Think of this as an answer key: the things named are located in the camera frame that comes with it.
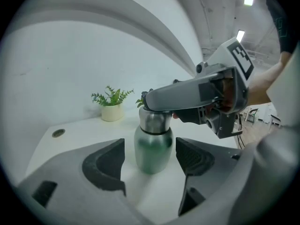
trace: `white flower pot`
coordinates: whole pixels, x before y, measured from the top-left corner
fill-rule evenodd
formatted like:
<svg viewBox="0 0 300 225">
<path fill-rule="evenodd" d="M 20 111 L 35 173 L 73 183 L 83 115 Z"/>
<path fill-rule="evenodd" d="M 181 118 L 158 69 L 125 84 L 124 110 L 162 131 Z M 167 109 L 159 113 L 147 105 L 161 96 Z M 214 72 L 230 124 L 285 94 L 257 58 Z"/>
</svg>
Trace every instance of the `white flower pot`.
<svg viewBox="0 0 300 225">
<path fill-rule="evenodd" d="M 103 106 L 101 113 L 102 119 L 108 122 L 119 120 L 124 116 L 122 104 L 118 104 L 115 106 Z"/>
</svg>

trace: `green bottle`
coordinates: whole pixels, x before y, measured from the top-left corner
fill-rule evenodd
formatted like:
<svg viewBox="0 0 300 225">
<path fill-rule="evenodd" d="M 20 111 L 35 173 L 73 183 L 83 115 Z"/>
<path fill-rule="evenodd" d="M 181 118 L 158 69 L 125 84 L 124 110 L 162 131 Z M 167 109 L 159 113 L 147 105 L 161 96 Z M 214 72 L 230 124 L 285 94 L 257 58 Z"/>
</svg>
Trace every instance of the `green bottle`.
<svg viewBox="0 0 300 225">
<path fill-rule="evenodd" d="M 155 174 L 166 167 L 173 144 L 172 112 L 139 110 L 140 126 L 135 131 L 135 159 L 144 173 Z"/>
</svg>

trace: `forearm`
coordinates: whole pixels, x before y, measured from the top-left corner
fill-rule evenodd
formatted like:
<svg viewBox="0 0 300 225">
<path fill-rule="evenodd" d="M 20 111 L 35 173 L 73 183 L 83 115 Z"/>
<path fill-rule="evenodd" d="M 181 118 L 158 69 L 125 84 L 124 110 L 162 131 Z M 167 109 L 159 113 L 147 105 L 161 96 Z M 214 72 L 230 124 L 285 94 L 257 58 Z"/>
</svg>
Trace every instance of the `forearm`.
<svg viewBox="0 0 300 225">
<path fill-rule="evenodd" d="M 282 72 L 290 56 L 291 54 L 288 52 L 281 53 L 279 63 L 253 78 L 249 85 L 249 97 L 247 105 L 257 105 L 270 102 L 270 99 L 267 95 L 267 89 Z"/>
</svg>

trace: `wooden floor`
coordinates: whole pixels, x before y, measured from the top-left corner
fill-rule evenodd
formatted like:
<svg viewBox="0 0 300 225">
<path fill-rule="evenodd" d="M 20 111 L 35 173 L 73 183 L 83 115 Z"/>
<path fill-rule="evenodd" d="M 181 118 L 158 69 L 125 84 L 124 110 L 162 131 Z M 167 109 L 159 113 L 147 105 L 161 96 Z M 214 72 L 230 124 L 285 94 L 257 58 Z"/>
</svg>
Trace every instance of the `wooden floor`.
<svg viewBox="0 0 300 225">
<path fill-rule="evenodd" d="M 278 125 L 272 124 L 271 129 L 269 131 L 269 125 L 267 123 L 264 123 L 263 121 L 258 120 L 253 124 L 250 121 L 245 122 L 244 119 L 242 118 L 243 133 L 240 135 L 240 137 L 246 146 L 248 143 L 258 142 L 269 132 L 275 131 L 277 129 L 279 129 Z M 235 136 L 234 139 L 237 144 L 237 147 L 239 149 L 244 149 L 241 140 L 239 139 L 240 141 L 240 145 L 239 145 L 237 136 Z"/>
</svg>

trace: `ceiling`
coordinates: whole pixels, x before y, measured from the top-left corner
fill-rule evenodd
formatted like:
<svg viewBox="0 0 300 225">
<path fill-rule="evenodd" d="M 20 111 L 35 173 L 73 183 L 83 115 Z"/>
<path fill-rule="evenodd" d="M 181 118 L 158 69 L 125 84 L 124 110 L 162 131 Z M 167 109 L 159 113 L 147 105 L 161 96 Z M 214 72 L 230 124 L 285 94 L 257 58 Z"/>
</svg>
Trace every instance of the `ceiling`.
<svg viewBox="0 0 300 225">
<path fill-rule="evenodd" d="M 204 59 L 220 44 L 236 36 L 238 30 L 244 30 L 241 43 L 257 68 L 266 70 L 278 62 L 278 36 L 266 0 L 254 0 L 252 6 L 244 5 L 244 0 L 179 2 L 194 25 Z"/>
</svg>

